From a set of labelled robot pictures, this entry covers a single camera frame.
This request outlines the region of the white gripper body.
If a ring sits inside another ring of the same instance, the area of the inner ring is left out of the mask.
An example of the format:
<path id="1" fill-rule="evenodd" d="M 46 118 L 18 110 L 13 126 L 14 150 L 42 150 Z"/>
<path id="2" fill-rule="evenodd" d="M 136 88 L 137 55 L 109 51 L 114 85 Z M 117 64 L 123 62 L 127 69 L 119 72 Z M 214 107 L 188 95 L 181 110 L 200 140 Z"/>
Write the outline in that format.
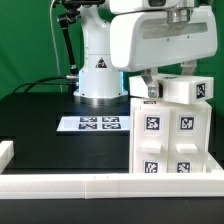
<path id="1" fill-rule="evenodd" d="M 121 71 L 206 58 L 216 51 L 216 22 L 210 6 L 194 8 L 189 22 L 168 23 L 166 11 L 118 15 L 111 22 L 111 61 Z"/>

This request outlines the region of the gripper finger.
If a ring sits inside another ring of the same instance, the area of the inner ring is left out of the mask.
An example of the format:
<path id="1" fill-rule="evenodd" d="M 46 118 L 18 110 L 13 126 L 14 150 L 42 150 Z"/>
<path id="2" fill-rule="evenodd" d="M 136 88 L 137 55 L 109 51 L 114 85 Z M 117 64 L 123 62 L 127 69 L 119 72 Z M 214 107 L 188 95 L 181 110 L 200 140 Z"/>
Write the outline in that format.
<path id="1" fill-rule="evenodd" d="M 195 70 L 197 68 L 197 61 L 191 60 L 191 61 L 182 62 L 181 68 L 182 68 L 182 72 L 181 72 L 182 75 L 191 76 L 195 73 Z"/>
<path id="2" fill-rule="evenodd" d="M 148 89 L 149 98 L 157 98 L 159 96 L 159 84 L 156 80 L 157 74 L 157 68 L 146 69 L 141 72 L 141 77 Z"/>

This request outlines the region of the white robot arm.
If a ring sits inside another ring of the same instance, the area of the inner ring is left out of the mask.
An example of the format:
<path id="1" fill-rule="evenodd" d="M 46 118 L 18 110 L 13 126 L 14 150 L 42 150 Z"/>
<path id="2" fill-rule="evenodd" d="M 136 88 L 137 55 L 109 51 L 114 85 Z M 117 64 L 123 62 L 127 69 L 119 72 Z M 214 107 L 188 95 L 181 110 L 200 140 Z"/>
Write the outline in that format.
<path id="1" fill-rule="evenodd" d="M 81 8 L 84 66 L 76 95 L 91 102 L 123 97 L 123 72 L 140 72 L 142 87 L 132 83 L 130 94 L 161 96 L 158 69 L 214 55 L 215 17 L 209 6 L 194 0 L 106 0 L 115 18 L 99 16 L 98 7 Z"/>

